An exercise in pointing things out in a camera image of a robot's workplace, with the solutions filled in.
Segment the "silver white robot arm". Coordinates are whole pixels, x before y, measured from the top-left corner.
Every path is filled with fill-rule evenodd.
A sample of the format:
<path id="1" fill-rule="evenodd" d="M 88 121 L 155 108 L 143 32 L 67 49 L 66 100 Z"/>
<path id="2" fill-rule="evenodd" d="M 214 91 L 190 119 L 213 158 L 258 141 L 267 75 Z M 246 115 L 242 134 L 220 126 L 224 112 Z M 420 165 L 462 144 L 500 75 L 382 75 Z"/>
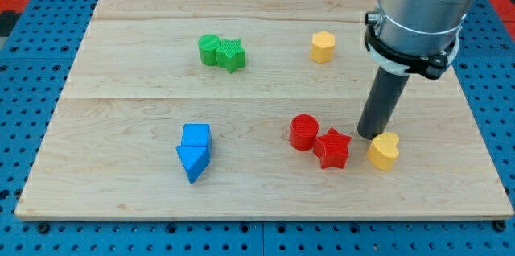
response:
<path id="1" fill-rule="evenodd" d="M 459 33 L 473 0 L 377 0 L 365 14 L 365 47 L 395 76 L 438 79 L 459 52 Z"/>

